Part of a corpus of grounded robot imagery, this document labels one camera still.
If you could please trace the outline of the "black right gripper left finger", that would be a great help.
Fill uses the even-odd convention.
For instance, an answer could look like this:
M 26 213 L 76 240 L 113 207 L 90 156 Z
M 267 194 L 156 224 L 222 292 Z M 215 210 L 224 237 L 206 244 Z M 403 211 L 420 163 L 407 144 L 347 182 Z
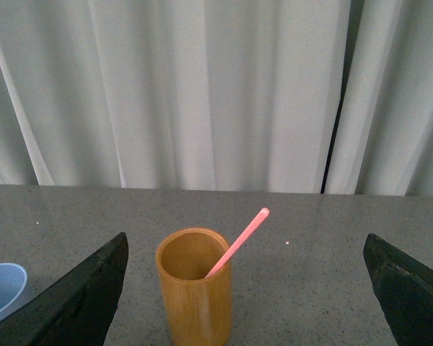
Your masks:
M 128 240 L 120 232 L 8 317 L 0 345 L 103 345 L 123 290 Z

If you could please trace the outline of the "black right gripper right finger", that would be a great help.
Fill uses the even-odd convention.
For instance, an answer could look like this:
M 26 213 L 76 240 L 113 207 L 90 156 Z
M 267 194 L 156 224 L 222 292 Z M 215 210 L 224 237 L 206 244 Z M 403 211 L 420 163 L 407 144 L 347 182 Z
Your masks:
M 398 345 L 433 345 L 433 270 L 375 234 L 364 261 Z

